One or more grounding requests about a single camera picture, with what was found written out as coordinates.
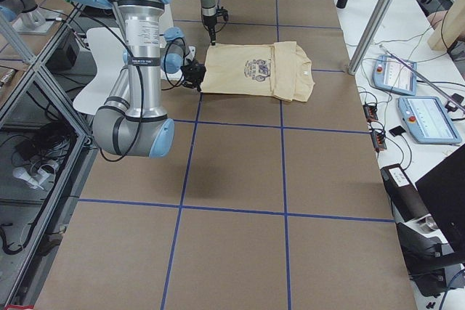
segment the white table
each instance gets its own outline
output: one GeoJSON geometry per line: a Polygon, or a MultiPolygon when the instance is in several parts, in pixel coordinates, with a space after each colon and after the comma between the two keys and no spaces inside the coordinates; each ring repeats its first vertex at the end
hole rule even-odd
{"type": "MultiPolygon", "coordinates": [[[[378,0],[349,0],[345,9],[337,10],[341,28],[344,31],[344,40],[347,45],[347,51],[349,52],[350,57],[355,51],[356,45],[365,30],[368,19],[370,18],[377,1],[378,0]]],[[[426,76],[430,81],[465,83],[461,74],[447,54],[439,57],[441,54],[444,54],[444,52],[434,52],[429,48],[427,40],[432,32],[433,30],[430,28],[429,22],[421,11],[416,0],[393,0],[373,41],[374,43],[379,43],[380,41],[405,40],[425,33],[424,36],[413,38],[410,41],[384,42],[383,45],[393,54],[405,59],[410,58],[411,60],[418,62],[434,58],[428,62],[419,62],[417,68],[418,71],[426,76]]],[[[370,48],[365,55],[365,59],[363,60],[363,69],[360,67],[355,75],[357,85],[360,86],[360,91],[366,90],[371,92],[376,96],[379,102],[387,101],[388,94],[370,87],[370,83],[372,83],[371,74],[376,64],[376,61],[371,59],[377,58],[382,54],[385,54],[385,52],[378,44],[370,45],[370,48]],[[366,72],[370,83],[368,82],[367,77],[365,77],[363,70],[366,72]]],[[[449,94],[457,92],[465,95],[465,88],[461,88],[460,86],[441,84],[440,87],[449,94]]],[[[417,85],[416,95],[440,97],[434,89],[422,83],[417,85]]],[[[365,96],[367,102],[374,102],[374,98],[371,95],[361,94],[360,98],[362,102],[365,101],[365,96]]],[[[402,125],[401,117],[397,109],[397,98],[399,95],[392,94],[392,97],[393,100],[387,105],[386,103],[378,105],[378,117],[385,125],[386,130],[402,125]]],[[[460,112],[456,112],[451,116],[453,118],[460,118],[462,114],[460,112]]],[[[465,140],[465,121],[455,123],[455,126],[462,139],[465,140]]],[[[413,183],[458,148],[457,145],[417,144],[408,132],[404,134],[404,137],[413,152],[412,163],[406,171],[413,183]]],[[[389,138],[395,140],[403,149],[403,152],[405,153],[403,167],[407,166],[410,155],[406,143],[400,137],[395,137],[394,139],[394,137],[389,136],[389,138]]],[[[402,159],[401,151],[393,145],[393,143],[387,141],[387,146],[387,150],[379,153],[378,163],[380,168],[394,163],[399,163],[402,159]]],[[[425,306],[430,301],[436,302],[436,309],[439,307],[440,297],[438,299],[433,297],[425,298],[420,294],[418,288],[413,282],[412,286],[418,309],[425,309],[425,306]]],[[[463,309],[464,304],[465,290],[450,291],[443,310],[463,309]]]]}

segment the blue and white control panel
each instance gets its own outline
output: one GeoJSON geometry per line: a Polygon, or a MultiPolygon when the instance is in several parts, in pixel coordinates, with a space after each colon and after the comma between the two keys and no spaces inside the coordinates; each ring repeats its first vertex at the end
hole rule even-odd
{"type": "MultiPolygon", "coordinates": [[[[415,62],[406,62],[416,70],[415,62]]],[[[376,60],[373,83],[377,89],[395,94],[416,94],[416,75],[389,55],[382,55],[376,60]]]]}
{"type": "Polygon", "coordinates": [[[399,97],[399,110],[411,136],[420,144],[462,142],[437,97],[399,97]]]}

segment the printed graphic on shirt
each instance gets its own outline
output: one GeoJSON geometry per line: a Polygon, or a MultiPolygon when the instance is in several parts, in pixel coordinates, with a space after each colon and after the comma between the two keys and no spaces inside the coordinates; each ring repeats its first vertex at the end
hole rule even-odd
{"type": "Polygon", "coordinates": [[[271,75],[271,60],[248,60],[244,75],[252,80],[263,82],[271,75]]]}

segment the black monitor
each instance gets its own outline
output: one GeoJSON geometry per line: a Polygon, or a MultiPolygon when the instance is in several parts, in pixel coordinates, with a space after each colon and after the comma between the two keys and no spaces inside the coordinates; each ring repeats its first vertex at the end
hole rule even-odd
{"type": "Polygon", "coordinates": [[[465,145],[420,178],[416,188],[452,249],[465,252],[465,145]]]}

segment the label on robot arm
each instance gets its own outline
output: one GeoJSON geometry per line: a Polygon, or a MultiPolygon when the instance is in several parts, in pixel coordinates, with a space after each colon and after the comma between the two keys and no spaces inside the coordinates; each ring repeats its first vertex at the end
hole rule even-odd
{"type": "Polygon", "coordinates": [[[158,23],[126,20],[126,43],[132,46],[159,46],[158,23]]]}
{"type": "Polygon", "coordinates": [[[400,170],[400,168],[391,168],[389,170],[391,173],[392,178],[396,182],[399,187],[404,187],[405,185],[409,185],[407,178],[405,178],[404,173],[400,170]]]}

